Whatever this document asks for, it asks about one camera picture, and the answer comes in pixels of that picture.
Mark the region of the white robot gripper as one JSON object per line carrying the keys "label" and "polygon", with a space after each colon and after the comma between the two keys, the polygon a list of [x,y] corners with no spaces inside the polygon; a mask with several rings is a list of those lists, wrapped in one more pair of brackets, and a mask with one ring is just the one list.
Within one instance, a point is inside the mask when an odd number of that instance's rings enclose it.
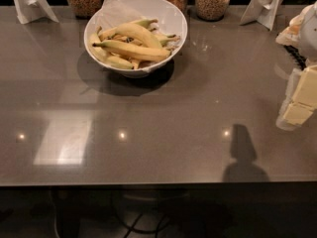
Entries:
{"label": "white robot gripper", "polygon": [[317,109],[317,1],[292,18],[275,41],[280,45],[297,47],[308,66],[304,70],[293,70],[276,119],[278,128],[293,131]]}

